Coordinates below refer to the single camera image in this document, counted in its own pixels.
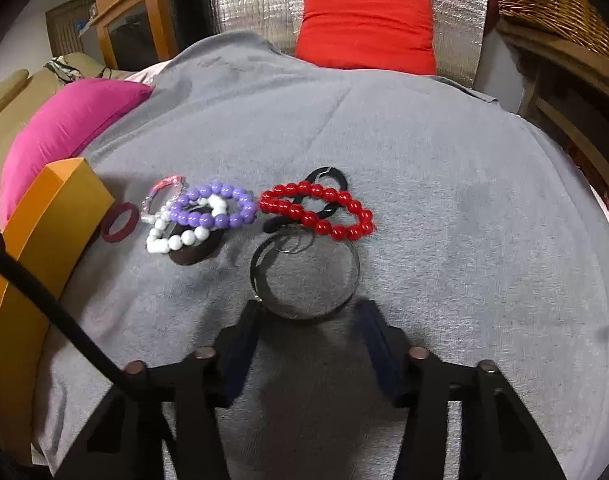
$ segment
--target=woven basket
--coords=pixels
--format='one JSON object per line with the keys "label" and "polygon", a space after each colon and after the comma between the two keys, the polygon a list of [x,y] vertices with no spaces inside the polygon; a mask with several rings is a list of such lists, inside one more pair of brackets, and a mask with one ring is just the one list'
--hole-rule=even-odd
{"label": "woven basket", "polygon": [[609,59],[609,28],[588,0],[498,0],[501,16],[526,22]]}

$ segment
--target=metal bolt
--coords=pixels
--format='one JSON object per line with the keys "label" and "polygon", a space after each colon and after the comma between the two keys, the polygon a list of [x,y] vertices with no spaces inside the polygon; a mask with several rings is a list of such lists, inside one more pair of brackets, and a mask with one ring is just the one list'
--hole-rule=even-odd
{"label": "metal bolt", "polygon": [[124,373],[129,375],[137,375],[142,373],[146,368],[144,361],[131,361],[124,367]]}
{"label": "metal bolt", "polygon": [[216,356],[216,351],[211,346],[201,346],[193,352],[196,359],[212,359]]}
{"label": "metal bolt", "polygon": [[498,371],[498,367],[496,363],[489,359],[485,359],[484,361],[480,361],[478,366],[483,370],[483,372],[487,372],[488,374],[493,374]]}
{"label": "metal bolt", "polygon": [[412,346],[409,349],[409,357],[414,359],[426,359],[429,357],[429,350],[424,348],[424,346]]}

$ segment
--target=gray blanket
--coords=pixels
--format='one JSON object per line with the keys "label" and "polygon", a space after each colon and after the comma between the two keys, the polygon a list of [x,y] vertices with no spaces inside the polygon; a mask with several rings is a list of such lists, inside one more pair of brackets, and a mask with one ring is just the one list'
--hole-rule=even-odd
{"label": "gray blanket", "polygon": [[[609,462],[609,226],[562,151],[491,98],[446,80],[317,68],[235,32],[180,54],[84,155],[134,203],[169,174],[259,192],[341,168],[378,226],[357,242],[359,294],[444,360],[498,362],[570,480]],[[256,222],[180,267],[146,252],[148,229],[94,243],[62,297],[119,366],[168,364],[213,342],[252,298],[249,258],[265,238]],[[349,260],[316,247],[292,256],[301,266],[283,256],[278,292],[337,294]],[[52,469],[107,389],[51,330],[34,436]],[[243,395],[217,416],[233,479],[373,480],[392,477],[406,412],[379,392],[350,306],[318,326],[268,322]],[[452,431],[448,478],[456,441]]]}

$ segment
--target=red bead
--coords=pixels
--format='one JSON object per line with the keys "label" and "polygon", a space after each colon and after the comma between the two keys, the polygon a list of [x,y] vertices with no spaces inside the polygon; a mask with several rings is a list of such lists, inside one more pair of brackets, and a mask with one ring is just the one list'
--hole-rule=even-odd
{"label": "red bead", "polygon": [[270,213],[277,213],[280,211],[280,200],[276,200],[275,198],[273,200],[270,200],[268,203],[268,211]]}
{"label": "red bead", "polygon": [[314,227],[318,223],[318,215],[313,211],[305,211],[300,217],[300,223],[304,227]]}
{"label": "red bead", "polygon": [[336,200],[341,206],[345,207],[351,201],[351,193],[348,191],[341,191],[338,193],[338,198]]}
{"label": "red bead", "polygon": [[360,213],[358,213],[358,218],[361,222],[371,222],[374,218],[374,214],[371,213],[370,209],[363,209]]}
{"label": "red bead", "polygon": [[288,215],[289,213],[289,207],[291,206],[291,202],[289,202],[289,200],[280,200],[278,201],[278,212],[281,215]]}
{"label": "red bead", "polygon": [[362,204],[358,200],[349,200],[347,203],[347,211],[350,213],[358,214],[362,211]]}
{"label": "red bead", "polygon": [[360,227],[362,228],[362,234],[365,236],[370,235],[376,228],[373,222],[362,222]]}
{"label": "red bead", "polygon": [[299,220],[302,216],[302,213],[305,212],[305,208],[303,208],[300,204],[292,204],[289,206],[289,218],[292,220]]}
{"label": "red bead", "polygon": [[321,186],[320,184],[312,184],[311,187],[309,188],[309,194],[313,198],[322,197],[324,192],[325,192],[325,188],[323,186]]}
{"label": "red bead", "polygon": [[359,240],[361,236],[362,236],[362,227],[360,226],[360,224],[350,225],[349,228],[347,229],[347,237],[352,242]]}
{"label": "red bead", "polygon": [[306,180],[301,180],[300,183],[298,183],[298,194],[308,195],[310,189],[311,184]]}
{"label": "red bead", "polygon": [[273,194],[275,195],[275,197],[282,198],[284,197],[285,193],[286,188],[282,184],[278,184],[277,186],[273,187]]}
{"label": "red bead", "polygon": [[338,199],[338,192],[332,187],[328,187],[325,189],[325,192],[323,192],[323,199],[326,200],[326,202],[335,202]]}
{"label": "red bead", "polygon": [[328,220],[318,220],[315,225],[315,232],[320,236],[328,235],[331,232],[331,222]]}
{"label": "red bead", "polygon": [[347,237],[347,228],[344,225],[334,225],[331,227],[331,238],[336,241],[344,240]]}
{"label": "red bead", "polygon": [[284,186],[287,196],[296,196],[298,194],[298,185],[295,182],[290,182]]}

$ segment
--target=red pillow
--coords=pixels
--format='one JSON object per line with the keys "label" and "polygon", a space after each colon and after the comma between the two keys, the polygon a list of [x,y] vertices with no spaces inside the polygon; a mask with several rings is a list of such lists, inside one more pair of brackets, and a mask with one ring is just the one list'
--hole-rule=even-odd
{"label": "red pillow", "polygon": [[431,0],[304,0],[296,57],[328,68],[434,75]]}

